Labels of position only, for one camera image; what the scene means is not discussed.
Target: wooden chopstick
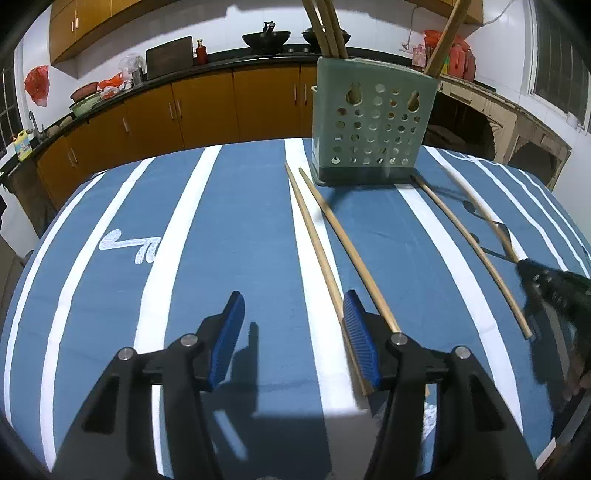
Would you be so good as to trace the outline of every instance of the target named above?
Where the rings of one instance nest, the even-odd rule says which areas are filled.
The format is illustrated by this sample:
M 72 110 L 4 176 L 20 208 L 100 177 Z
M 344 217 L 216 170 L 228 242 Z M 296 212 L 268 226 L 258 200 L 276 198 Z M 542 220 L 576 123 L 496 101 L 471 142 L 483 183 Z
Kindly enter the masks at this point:
M 318 19 L 318 15 L 316 13 L 316 9 L 314 8 L 314 4 L 312 0 L 301 0 L 304 4 L 304 9 L 308 14 L 308 18 L 310 19 L 310 23 L 312 24 L 312 29 L 314 30 L 314 35 L 316 36 L 316 40 L 318 41 L 318 45 L 320 47 L 320 52 L 324 57 L 330 57 L 330 49 L 329 44 L 326 40 L 326 34 L 324 30 L 322 30 L 322 25 L 320 24 L 320 20 Z
M 445 59 L 449 55 L 449 50 L 452 47 L 453 40 L 456 38 L 456 34 L 460 25 L 464 23 L 468 8 L 472 0 L 456 0 L 456 4 L 453 6 L 452 14 L 447 19 L 443 33 L 437 42 L 437 46 L 433 51 L 433 55 L 429 59 L 427 68 L 423 72 L 433 78 L 438 78 L 441 74 L 441 68 Z
M 374 391 L 374 389 L 371 387 L 369 382 L 367 382 L 367 380 L 364 379 L 361 375 L 361 370 L 359 369 L 359 365 L 357 363 L 357 357 L 353 352 L 353 346 L 351 345 L 351 341 L 349 339 L 349 335 L 347 334 L 345 323 L 343 321 L 343 299 L 340 296 L 339 287 L 336 284 L 335 276 L 333 275 L 332 270 L 330 268 L 328 258 L 326 258 L 324 248 L 322 248 L 322 243 L 320 242 L 320 238 L 318 237 L 318 232 L 316 231 L 314 221 L 310 216 L 310 212 L 308 211 L 308 207 L 306 206 L 304 197 L 301 195 L 300 188 L 298 187 L 296 179 L 291 173 L 291 169 L 287 163 L 285 164 L 285 169 L 287 170 L 287 176 L 290 179 L 291 188 L 293 189 L 295 199 L 297 201 L 298 207 L 300 208 L 300 212 L 304 219 L 304 223 L 306 224 L 308 235 L 310 235 L 310 240 L 312 241 L 312 246 L 314 247 L 314 252 L 316 253 L 316 258 L 318 259 L 318 263 L 320 264 L 322 276 L 324 277 L 324 281 L 326 282 L 326 287 L 329 289 L 330 299 L 333 303 L 333 307 L 335 308 L 336 316 L 339 319 L 340 329 L 345 340 L 345 347 L 347 348 L 347 352 L 351 357 L 353 369 L 355 370 L 355 375 L 359 380 L 363 395 L 367 397 L 370 393 Z
M 519 327 L 521 328 L 521 332 L 523 333 L 523 336 L 526 339 L 529 339 L 532 335 L 531 329 L 530 329 L 529 325 L 527 325 L 527 321 L 526 321 L 523 313 L 521 312 L 521 309 L 519 308 L 518 303 L 515 301 L 515 298 L 513 297 L 511 291 L 509 290 L 509 288 L 507 287 L 507 285 L 503 281 L 502 277 L 499 275 L 499 272 L 497 271 L 495 266 L 492 264 L 490 259 L 484 253 L 484 250 L 480 247 L 480 245 L 476 242 L 476 240 L 474 240 L 474 237 L 470 234 L 468 229 L 461 223 L 460 220 L 458 220 L 458 218 L 447 207 L 447 205 L 435 194 L 435 192 L 433 192 L 432 189 L 429 188 L 420 177 L 413 176 L 412 178 L 425 191 L 425 193 L 431 197 L 431 199 L 437 204 L 437 206 L 443 211 L 443 213 L 445 213 L 447 215 L 447 217 L 452 221 L 452 223 L 456 226 L 456 228 L 460 231 L 460 233 L 463 235 L 463 237 L 470 244 L 472 249 L 476 252 L 476 255 L 478 255 L 478 258 L 480 258 L 482 263 L 484 263 L 484 266 L 488 270 L 488 273 L 491 274 L 491 277 L 493 278 L 496 285 L 499 287 L 501 293 L 505 297 L 505 300 L 509 304 L 509 308 L 513 312 L 513 315 L 515 316 L 515 320 L 517 320 L 517 323 L 519 324 Z
M 336 16 L 335 5 L 332 0 L 325 0 L 328 7 L 330 23 L 335 31 L 336 46 L 339 49 L 339 56 L 342 59 L 348 59 L 347 48 L 345 47 L 345 39 L 343 38 L 343 31 L 340 28 L 339 18 Z
M 329 42 L 330 55 L 336 59 L 339 58 L 339 48 L 336 44 L 335 30 L 333 29 L 332 22 L 330 20 L 329 9 L 326 5 L 326 0 L 316 0 L 318 5 L 318 13 L 322 20 L 322 25 L 326 32 L 326 40 Z

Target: table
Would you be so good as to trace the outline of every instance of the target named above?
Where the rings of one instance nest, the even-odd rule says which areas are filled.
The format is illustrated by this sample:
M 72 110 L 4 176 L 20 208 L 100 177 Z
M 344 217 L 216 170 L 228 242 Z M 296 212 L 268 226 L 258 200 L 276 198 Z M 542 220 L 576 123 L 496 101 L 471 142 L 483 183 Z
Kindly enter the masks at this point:
M 217 391 L 203 395 L 225 477 L 363 476 L 383 401 L 368 402 L 351 381 L 290 190 L 284 162 L 309 173 L 310 157 L 308 139 L 207 147 L 127 164 L 79 187 L 29 260 L 0 339 L 0 404 L 37 457 L 53 465 L 118 349 L 160 349 L 220 313 L 239 290 L 246 313 L 232 364 Z M 507 225 L 518 255 L 588 275 L 589 244 L 536 178 L 422 147 L 418 170 L 478 237 L 522 307 L 514 265 L 441 164 L 463 176 Z M 300 189 L 340 287 L 354 288 L 375 312 L 303 182 Z M 536 339 L 526 342 L 481 261 L 424 192 L 410 185 L 320 191 L 403 331 L 429 348 L 468 346 L 538 456 L 550 440 L 568 331 L 566 345 L 557 342 L 549 319 L 538 315 Z M 432 388 L 425 408 L 423 468 L 435 395 Z M 153 398 L 155 451 L 171 476 L 157 389 Z

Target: wooden stick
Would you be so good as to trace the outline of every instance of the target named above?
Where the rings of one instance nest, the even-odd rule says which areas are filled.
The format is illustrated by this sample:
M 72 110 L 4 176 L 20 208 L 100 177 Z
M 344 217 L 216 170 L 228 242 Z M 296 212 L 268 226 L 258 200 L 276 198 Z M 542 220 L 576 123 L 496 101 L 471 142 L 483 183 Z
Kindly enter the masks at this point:
M 503 279 L 499 275 L 499 272 L 496 270 L 495 266 L 492 264 L 490 259 L 486 256 L 486 254 L 484 253 L 484 251 L 482 250 L 480 245 L 476 242 L 476 240 L 474 240 L 474 237 L 470 234 L 468 229 L 466 229 L 466 227 L 462 225 L 461 221 L 458 220 L 458 218 L 447 207 L 447 205 L 435 194 L 435 192 L 433 192 L 431 190 L 431 188 L 429 188 L 425 184 L 425 182 L 423 182 L 422 179 L 420 179 L 419 177 L 412 177 L 412 178 L 425 191 L 425 193 L 431 197 L 431 200 L 433 200 L 437 204 L 437 206 L 443 211 L 443 213 L 445 213 L 447 215 L 447 217 L 452 221 L 452 223 L 456 226 L 456 228 L 460 231 L 460 233 L 468 241 L 470 246 L 476 252 L 476 255 L 478 255 L 478 258 L 480 258 L 480 260 L 482 260 L 482 263 L 484 263 L 484 266 L 488 270 L 488 273 L 491 274 L 491 277 L 493 278 L 493 280 L 495 280 L 496 285 L 499 287 L 501 293 L 505 297 L 505 300 L 509 304 L 509 308 L 511 308 L 511 311 L 513 312 L 513 315 L 515 316 L 515 320 L 517 320 L 517 323 L 519 324 L 519 327 L 521 328 L 521 332 L 523 333 L 523 336 L 526 339 L 530 338 L 531 337 L 531 330 L 530 330 L 529 325 L 527 325 L 527 321 L 526 321 L 525 317 L 521 313 L 521 309 L 519 308 L 519 305 L 517 304 L 517 302 L 515 301 L 515 298 L 511 294 L 511 291 L 509 290 L 509 288 L 507 288 L 507 285 L 505 284 L 505 282 L 503 281 Z
M 322 25 L 320 24 L 320 20 L 318 19 L 318 14 L 316 13 L 316 9 L 314 8 L 312 0 L 301 1 L 304 4 L 304 9 L 306 9 L 306 13 L 308 14 L 308 18 L 312 24 L 312 29 L 314 30 L 314 35 L 316 36 L 316 40 L 318 41 L 322 55 L 325 57 L 331 57 L 329 44 L 326 41 L 326 34 L 324 33 L 324 30 L 322 30 Z
M 320 19 L 322 20 L 322 25 L 324 26 L 324 30 L 326 32 L 326 40 L 329 42 L 330 54 L 334 58 L 338 59 L 339 48 L 336 44 L 335 31 L 333 29 L 332 22 L 330 21 L 329 9 L 326 6 L 326 0 L 316 0 L 316 4 L 318 5 L 318 13 L 320 14 Z
M 424 71 L 425 75 L 436 79 L 441 74 L 443 63 L 449 55 L 449 50 L 452 47 L 453 40 L 456 38 L 458 28 L 464 23 L 464 18 L 466 17 L 468 8 L 470 8 L 471 1 L 472 0 L 456 0 L 452 14 L 449 19 L 447 19 L 447 24 L 437 42 L 437 47 L 435 47 L 433 55 L 429 59 L 427 68 Z
M 297 201 L 298 207 L 300 207 L 300 212 L 304 219 L 304 223 L 306 224 L 308 235 L 310 235 L 310 240 L 312 241 L 312 246 L 314 247 L 314 252 L 316 253 L 316 258 L 318 259 L 318 263 L 320 264 L 322 276 L 324 277 L 326 286 L 329 289 L 330 299 L 332 300 L 333 307 L 335 307 L 336 316 L 339 319 L 340 329 L 343 333 L 343 339 L 345 340 L 345 347 L 347 348 L 347 352 L 351 357 L 353 369 L 355 370 L 355 375 L 357 375 L 363 395 L 367 397 L 370 393 L 373 392 L 374 389 L 371 387 L 371 385 L 369 385 L 369 382 L 367 382 L 367 380 L 363 378 L 363 376 L 361 375 L 361 370 L 359 369 L 359 365 L 357 364 L 357 358 L 355 356 L 355 353 L 353 352 L 353 346 L 351 345 L 349 335 L 347 334 L 347 330 L 345 328 L 345 323 L 343 322 L 343 299 L 340 296 L 339 287 L 336 284 L 335 276 L 333 275 L 332 270 L 330 268 L 329 260 L 328 258 L 326 258 L 324 248 L 322 248 L 322 243 L 320 242 L 320 238 L 318 237 L 318 232 L 316 232 L 314 221 L 310 216 L 310 212 L 308 211 L 308 207 L 306 206 L 304 197 L 301 195 L 300 188 L 298 187 L 296 179 L 291 173 L 291 169 L 287 163 L 285 164 L 285 169 L 287 170 L 287 176 L 290 179 L 291 188 L 294 191 L 295 199 Z
M 388 326 L 393 332 L 399 332 L 400 327 L 398 326 L 398 323 L 396 322 L 396 319 L 394 318 L 392 311 L 390 311 L 390 307 L 388 307 L 386 300 L 384 299 L 378 286 L 374 282 L 374 279 L 369 273 L 369 270 L 363 263 L 363 260 L 361 260 L 361 257 L 359 256 L 357 250 L 353 246 L 353 243 L 351 243 L 351 240 L 349 240 L 349 237 L 343 230 L 343 227 L 341 227 L 339 221 L 336 219 L 335 214 L 330 209 L 329 204 L 326 203 L 326 201 L 322 198 L 320 192 L 316 189 L 314 184 L 308 178 L 308 175 L 306 175 L 304 170 L 302 170 L 301 168 L 300 174 L 304 178 L 304 181 L 306 182 L 306 185 L 308 185 L 308 188 L 312 192 L 312 195 L 314 195 L 314 198 L 316 199 L 318 206 L 320 206 L 320 209 L 324 213 L 324 216 L 329 221 L 330 225 L 335 231 L 336 236 L 339 237 L 341 244 L 343 244 L 345 251 L 347 252 L 349 258 L 353 262 L 353 265 L 355 266 L 357 273 L 361 277 L 361 280 L 363 281 L 365 288 L 367 288 L 369 295 L 372 297 L 372 300 L 374 301 L 379 314 L 382 317 L 384 317 L 384 319 L 388 323 Z
M 329 10 L 330 23 L 335 31 L 336 46 L 339 49 L 339 56 L 342 59 L 348 59 L 347 48 L 345 47 L 345 39 L 343 38 L 343 31 L 340 28 L 339 18 L 336 16 L 335 5 L 332 0 L 326 0 L 326 5 Z

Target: white stripe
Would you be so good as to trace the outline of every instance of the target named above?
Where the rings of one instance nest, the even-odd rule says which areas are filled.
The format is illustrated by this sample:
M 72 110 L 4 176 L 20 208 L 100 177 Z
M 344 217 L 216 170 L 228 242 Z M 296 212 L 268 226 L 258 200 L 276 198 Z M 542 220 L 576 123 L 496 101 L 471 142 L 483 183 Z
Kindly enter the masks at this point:
M 322 212 L 298 172 L 301 167 L 311 178 L 301 138 L 285 140 L 285 157 L 314 220 L 320 242 L 342 295 L 339 272 L 336 269 Z M 358 480 L 363 478 L 378 430 L 371 417 L 367 399 L 361 394 L 356 398 L 353 390 L 339 321 L 287 176 L 286 181 L 290 185 L 295 241 L 300 260 L 330 460 L 335 478 Z
M 134 340 L 134 348 L 138 353 L 164 348 L 164 336 L 178 264 L 203 190 L 221 148 L 221 145 L 217 145 L 203 150 L 168 222 L 142 293 Z M 152 389 L 152 433 L 158 473 L 163 475 L 159 387 Z
M 498 178 L 496 178 L 488 168 L 486 168 L 480 161 L 478 161 L 476 157 L 472 157 L 471 160 L 473 160 L 472 163 L 476 165 L 478 168 L 480 168 L 486 174 L 487 177 L 489 177 L 493 182 L 495 182 L 496 186 L 498 186 L 500 190 L 511 201 L 511 203 L 515 205 L 515 207 L 524 216 L 524 218 L 538 231 L 538 233 L 542 236 L 544 243 L 548 247 L 548 250 L 550 250 L 550 253 L 552 253 L 554 258 L 558 262 L 558 266 L 560 267 L 560 269 L 563 271 L 567 271 L 568 268 L 566 268 L 566 265 L 564 264 L 562 257 L 558 253 L 558 250 L 556 250 L 554 244 L 546 234 L 545 230 L 540 226 L 540 224 L 536 222 L 529 213 L 527 213 L 527 211 L 523 208 L 523 205 L 520 204 L 519 200 L 515 198 L 515 196 L 509 191 L 509 189 L 505 187 L 501 183 L 501 181 Z
M 474 273 L 470 270 L 466 259 L 452 240 L 452 237 L 447 233 L 445 227 L 439 222 L 419 192 L 410 185 L 397 186 L 397 190 L 418 221 L 421 222 L 431 241 L 439 250 L 447 269 L 452 274 L 453 281 L 456 283 L 457 289 L 478 331 L 497 390 L 507 403 L 519 429 L 523 431 L 517 384 L 509 360 L 509 353 L 488 302 L 474 277 Z
M 505 167 L 502 164 L 499 164 L 499 166 L 506 171 L 507 175 L 509 175 L 513 180 L 515 180 L 523 189 L 523 191 L 525 192 L 525 194 L 531 198 L 531 200 L 540 208 L 540 210 L 542 210 L 542 213 L 546 216 L 546 218 L 550 221 L 550 223 L 554 226 L 554 228 L 556 228 L 556 231 L 558 232 L 558 234 L 564 239 L 564 241 L 566 242 L 566 244 L 569 246 L 570 251 L 572 252 L 572 254 L 574 255 L 574 257 L 577 259 L 577 261 L 579 262 L 579 264 L 581 265 L 581 268 L 583 269 L 585 276 L 587 278 L 589 278 L 589 272 L 587 271 L 587 268 L 585 268 L 585 265 L 583 263 L 583 261 L 581 260 L 581 257 L 579 257 L 579 254 L 576 252 L 576 250 L 573 248 L 572 244 L 570 243 L 569 239 L 567 238 L 567 236 L 564 234 L 564 232 L 562 231 L 562 229 L 558 226 L 558 224 L 554 221 L 554 219 L 548 214 L 548 212 L 546 212 L 546 210 L 544 209 L 544 207 L 542 207 L 542 204 L 540 203 L 540 201 L 534 197 L 531 192 L 527 189 L 527 187 L 525 186 L 525 184 L 519 180 L 515 175 L 513 175 L 509 169 L 507 167 Z
M 65 223 L 66 219 L 72 213 L 72 210 L 82 197 L 88 192 L 93 186 L 95 186 L 96 182 L 98 182 L 103 177 L 103 174 L 96 176 L 92 181 L 84 187 L 83 190 L 78 192 L 78 194 L 72 199 L 66 208 L 64 208 L 59 216 L 57 217 L 56 221 L 52 225 L 51 229 L 47 233 L 45 240 L 43 240 L 43 244 L 39 247 L 37 255 L 33 259 L 33 263 L 31 264 L 31 268 L 27 274 L 25 279 L 25 283 L 22 286 L 22 292 L 20 297 L 18 298 L 17 308 L 14 312 L 14 318 L 12 319 L 12 325 L 10 327 L 10 334 L 8 335 L 8 344 L 6 350 L 6 361 L 4 362 L 4 413 L 8 420 L 8 423 L 12 425 L 12 410 L 10 406 L 10 375 L 12 369 L 12 357 L 14 355 L 14 345 L 17 341 L 17 334 L 18 334 L 18 325 L 21 321 L 22 311 L 25 307 L 27 302 L 27 298 L 29 296 L 29 292 L 31 291 L 31 287 L 33 286 L 33 281 L 37 276 L 37 272 L 39 271 L 39 267 L 41 262 L 43 261 L 43 257 L 47 253 L 53 239 L 56 237 L 57 233 L 60 231 L 60 228 Z
M 544 191 L 544 189 L 542 187 L 540 187 L 531 177 L 530 174 L 528 174 L 527 172 L 521 170 L 521 173 L 525 176 L 526 179 L 528 179 L 530 181 L 530 183 L 537 188 L 541 194 L 544 196 L 544 198 L 546 199 L 546 201 L 548 202 L 548 204 L 550 204 L 550 206 L 554 209 L 554 211 L 558 214 L 558 216 L 560 218 L 562 218 L 563 222 L 566 224 L 567 227 L 569 227 L 569 230 L 573 233 L 573 235 L 575 236 L 575 238 L 577 239 L 577 242 L 579 242 L 580 246 L 583 247 L 583 249 L 587 252 L 587 257 L 589 256 L 589 247 L 586 247 L 585 244 L 583 243 L 583 241 L 581 240 L 580 236 L 578 236 L 577 232 L 574 231 L 574 228 L 572 227 L 572 225 L 570 224 L 570 222 L 564 217 L 564 215 L 562 213 L 560 213 L 560 210 L 558 210 L 556 208 L 556 206 L 554 205 L 554 202 L 552 202 L 552 200 L 550 200 L 550 198 L 546 195 L 546 192 Z
M 524 260 L 525 258 L 527 258 L 527 255 L 525 254 L 525 251 L 523 250 L 523 247 L 521 246 L 521 244 L 519 243 L 519 240 L 517 240 L 517 237 L 513 234 L 513 232 L 511 232 L 511 230 L 509 229 L 509 226 L 503 222 L 503 220 L 501 220 L 501 218 L 495 213 L 495 211 L 488 205 L 488 203 L 484 200 L 484 198 L 482 198 L 482 196 L 480 196 L 480 194 L 474 189 L 474 187 L 472 185 L 470 185 L 470 183 L 468 183 L 468 181 L 462 176 L 462 174 L 460 172 L 458 172 L 438 151 L 436 148 L 433 147 L 425 147 L 425 149 L 431 154 L 431 156 L 443 167 L 445 168 L 445 170 L 447 170 L 450 175 L 452 175 L 454 177 L 454 179 L 456 179 L 456 181 L 462 185 L 462 187 L 464 189 L 466 189 L 467 191 L 470 192 L 470 194 L 476 198 L 476 200 L 478 200 L 478 202 L 480 203 L 480 205 L 482 206 L 482 208 L 485 210 L 485 213 L 492 218 L 493 221 L 498 222 L 498 223 L 503 223 L 504 225 L 507 226 L 507 229 L 509 230 L 509 237 L 511 238 L 511 245 L 513 246 L 513 249 L 515 250 L 515 254 L 517 255 L 517 258 L 519 258 L 520 260 Z
M 57 358 L 60 353 L 60 343 L 66 328 L 70 307 L 72 306 L 72 297 L 92 254 L 99 244 L 100 239 L 105 234 L 111 220 L 119 210 L 119 207 L 121 207 L 128 193 L 134 187 L 135 182 L 144 173 L 145 169 L 148 168 L 152 160 L 153 158 L 142 160 L 131 175 L 129 175 L 129 178 L 124 181 L 78 253 L 64 286 L 61 288 L 56 312 L 53 316 L 53 324 L 51 325 L 49 337 L 47 338 L 47 350 L 45 352 L 43 376 L 41 378 L 41 400 L 39 404 L 41 441 L 43 443 L 45 462 L 49 470 L 53 468 L 53 464 L 56 461 L 56 445 L 53 437 L 53 394 L 56 382 Z

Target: kitchen cabinet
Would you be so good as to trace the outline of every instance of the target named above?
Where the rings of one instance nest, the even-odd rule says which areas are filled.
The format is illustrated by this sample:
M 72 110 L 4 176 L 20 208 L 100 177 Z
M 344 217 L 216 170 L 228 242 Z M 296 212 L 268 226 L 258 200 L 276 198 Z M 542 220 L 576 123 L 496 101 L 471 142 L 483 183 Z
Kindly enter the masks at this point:
M 240 141 L 232 72 L 175 82 L 173 95 L 185 148 Z
M 76 40 L 111 16 L 111 0 L 76 0 Z
M 314 94 L 310 88 L 316 85 L 316 65 L 302 65 L 300 69 L 300 135 L 312 136 L 312 106 Z
M 135 5 L 142 0 L 111 0 L 111 15 L 118 14 L 131 5 Z
M 235 71 L 234 93 L 241 141 L 300 136 L 299 66 Z
M 183 137 L 170 84 L 126 100 L 125 110 L 139 158 L 183 149 Z
M 66 137 L 58 138 L 47 148 L 37 162 L 37 171 L 57 209 L 65 204 L 83 181 Z
M 76 2 L 66 5 L 49 24 L 49 56 L 51 61 L 76 42 Z
M 107 170 L 138 159 L 124 103 L 91 118 L 89 127 L 95 139 L 92 144 L 95 151 L 92 160 L 94 171 Z

